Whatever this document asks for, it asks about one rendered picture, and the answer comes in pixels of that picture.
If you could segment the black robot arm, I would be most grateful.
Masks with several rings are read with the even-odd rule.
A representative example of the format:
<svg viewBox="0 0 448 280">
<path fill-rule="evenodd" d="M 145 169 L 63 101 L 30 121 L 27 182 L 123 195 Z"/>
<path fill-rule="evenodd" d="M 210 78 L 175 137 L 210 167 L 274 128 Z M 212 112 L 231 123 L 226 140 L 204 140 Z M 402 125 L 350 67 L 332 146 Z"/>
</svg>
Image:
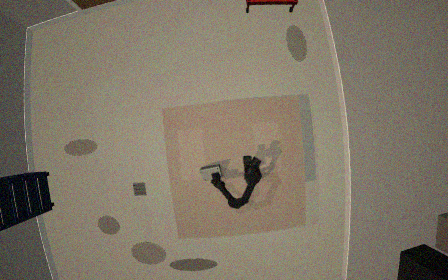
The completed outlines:
<svg viewBox="0 0 448 280">
<path fill-rule="evenodd" d="M 249 202 L 249 198 L 251 196 L 252 191 L 254 190 L 255 185 L 260 181 L 262 175 L 260 173 L 259 164 L 261 161 L 254 157 L 251 161 L 251 166 L 246 168 L 246 176 L 250 178 L 242 197 L 235 198 L 233 197 L 229 191 L 225 188 L 224 181 L 220 180 L 220 174 L 213 173 L 211 183 L 221 191 L 221 193 L 227 198 L 228 204 L 232 208 L 238 209 L 239 207 L 247 204 Z"/>
</svg>

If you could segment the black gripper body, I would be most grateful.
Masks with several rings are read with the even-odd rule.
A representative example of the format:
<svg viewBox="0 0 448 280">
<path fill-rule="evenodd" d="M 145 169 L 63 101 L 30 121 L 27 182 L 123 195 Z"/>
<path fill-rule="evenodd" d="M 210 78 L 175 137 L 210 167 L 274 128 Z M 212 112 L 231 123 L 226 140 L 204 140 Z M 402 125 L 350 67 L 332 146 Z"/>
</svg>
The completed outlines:
<svg viewBox="0 0 448 280">
<path fill-rule="evenodd" d="M 245 173 L 246 173 L 246 168 L 248 166 L 251 166 L 249 161 L 252 161 L 252 156 L 243 156 L 243 161 L 245 162 L 244 168 L 245 168 Z M 245 178 L 245 180 L 250 180 L 250 178 L 247 177 L 246 175 L 244 175 L 244 178 Z"/>
</svg>

